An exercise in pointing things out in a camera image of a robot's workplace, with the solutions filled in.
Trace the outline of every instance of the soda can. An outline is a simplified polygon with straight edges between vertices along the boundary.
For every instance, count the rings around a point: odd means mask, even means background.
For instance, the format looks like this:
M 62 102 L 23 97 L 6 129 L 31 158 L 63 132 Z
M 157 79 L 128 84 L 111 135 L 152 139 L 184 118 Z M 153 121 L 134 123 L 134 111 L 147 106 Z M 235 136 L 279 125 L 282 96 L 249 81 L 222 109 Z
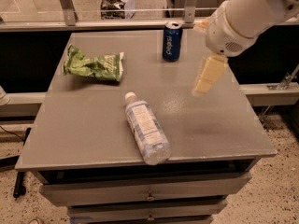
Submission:
M 175 62 L 179 58 L 180 43 L 183 34 L 181 24 L 169 21 L 164 27 L 163 58 L 168 62 Z

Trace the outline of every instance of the white bottle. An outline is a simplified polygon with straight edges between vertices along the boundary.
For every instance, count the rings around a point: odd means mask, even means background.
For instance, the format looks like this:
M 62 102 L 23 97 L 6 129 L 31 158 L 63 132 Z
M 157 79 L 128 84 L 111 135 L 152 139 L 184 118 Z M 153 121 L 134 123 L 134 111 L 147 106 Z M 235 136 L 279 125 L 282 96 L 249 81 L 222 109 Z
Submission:
M 171 153 L 170 145 L 149 104 L 139 101 L 133 92 L 128 92 L 125 100 L 127 119 L 144 162 L 156 165 L 167 160 Z

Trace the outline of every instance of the gray tabletop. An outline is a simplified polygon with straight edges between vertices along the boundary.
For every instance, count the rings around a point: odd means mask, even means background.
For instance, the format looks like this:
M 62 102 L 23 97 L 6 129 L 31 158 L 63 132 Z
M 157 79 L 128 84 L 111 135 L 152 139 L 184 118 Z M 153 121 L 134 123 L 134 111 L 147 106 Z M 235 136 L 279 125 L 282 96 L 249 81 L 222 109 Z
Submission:
M 60 170 L 144 164 L 125 117 L 124 95 L 146 100 L 170 141 L 168 162 L 218 161 L 276 154 L 230 69 L 199 98 L 191 90 L 204 35 L 184 30 L 177 62 L 162 59 L 163 31 L 72 34 L 87 57 L 124 52 L 121 83 L 64 76 L 64 55 L 50 84 L 17 170 Z

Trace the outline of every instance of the drawer knob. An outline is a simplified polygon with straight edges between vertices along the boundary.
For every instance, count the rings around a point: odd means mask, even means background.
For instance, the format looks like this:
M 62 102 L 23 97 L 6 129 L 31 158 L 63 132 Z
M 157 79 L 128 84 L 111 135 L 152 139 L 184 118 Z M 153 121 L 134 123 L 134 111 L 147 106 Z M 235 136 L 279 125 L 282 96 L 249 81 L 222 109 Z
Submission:
M 151 213 L 149 213 L 149 217 L 148 217 L 147 221 L 154 221 L 154 220 L 155 220 L 155 218 L 152 217 Z
M 146 198 L 148 202 L 155 201 L 155 197 L 152 196 L 151 191 L 149 191 L 149 196 Z

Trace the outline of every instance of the drawer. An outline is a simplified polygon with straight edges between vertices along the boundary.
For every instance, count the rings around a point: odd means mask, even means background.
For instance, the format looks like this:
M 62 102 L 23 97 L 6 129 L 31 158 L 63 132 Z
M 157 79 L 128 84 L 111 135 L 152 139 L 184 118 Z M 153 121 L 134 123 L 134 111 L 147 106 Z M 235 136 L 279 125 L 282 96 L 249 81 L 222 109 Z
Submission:
M 151 202 L 237 193 L 250 178 L 249 172 L 168 176 L 45 185 L 40 193 L 57 206 Z
M 70 218 L 71 224 L 209 224 L 213 220 L 212 216 L 196 216 L 196 217 L 170 217 L 159 218 L 148 221 L 147 219 L 139 220 L 124 220 L 113 222 L 94 222 L 88 217 L 83 217 L 81 220 Z
M 153 221 L 166 217 L 193 217 L 218 214 L 225 206 L 226 200 L 173 200 L 169 202 L 126 203 L 99 205 L 96 207 L 69 208 L 68 215 L 74 224 L 89 222 L 109 222 L 122 220 Z

